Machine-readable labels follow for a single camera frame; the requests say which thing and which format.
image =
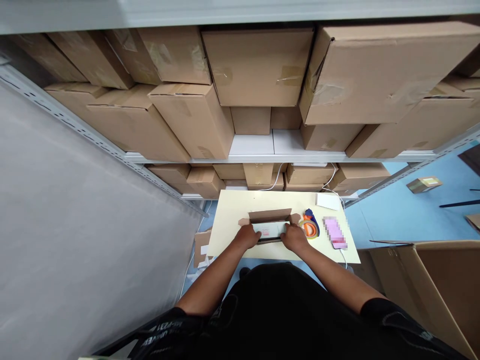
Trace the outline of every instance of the open cardboard box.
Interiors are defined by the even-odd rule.
[[[261,223],[276,223],[276,222],[290,222],[290,224],[299,224],[300,215],[292,214],[292,208],[266,211],[253,211],[248,213],[248,218],[242,218],[238,221],[238,225],[261,224]],[[257,245],[279,242],[280,237],[266,238],[258,241]]]

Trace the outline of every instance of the black shirt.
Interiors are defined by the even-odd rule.
[[[360,315],[291,263],[255,267],[210,318],[163,314],[134,359],[466,359],[394,303]]]

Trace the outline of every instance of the blue floor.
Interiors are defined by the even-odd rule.
[[[443,158],[423,167],[415,173],[387,186],[377,193],[348,207],[345,211],[353,240],[358,249],[384,246],[372,241],[438,241],[438,240],[480,240],[480,235],[467,223],[465,215],[480,213],[480,205],[439,208],[439,205],[480,199],[480,177],[475,174],[458,154],[469,149],[476,142],[456,149]],[[405,163],[386,163],[391,174],[402,169]],[[414,194],[407,184],[416,178],[435,176],[442,186],[431,191]],[[201,224],[200,231],[213,225],[217,201],[213,201]],[[244,258],[240,261],[228,290],[239,280],[242,267],[254,268],[259,264],[270,264],[278,260]],[[302,261],[292,263],[304,270],[317,281],[310,268]],[[190,265],[188,274],[197,269]],[[187,278],[184,293],[192,284]]]

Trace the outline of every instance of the grey wall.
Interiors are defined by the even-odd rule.
[[[77,359],[171,307],[200,215],[0,84],[0,357]]]

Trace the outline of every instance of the hand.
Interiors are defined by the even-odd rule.
[[[310,246],[303,229],[295,223],[285,224],[285,232],[280,234],[280,239],[288,250],[297,255],[303,248]]]
[[[231,244],[240,247],[246,252],[259,242],[260,236],[262,236],[262,232],[255,232],[252,224],[243,225],[236,233]]]

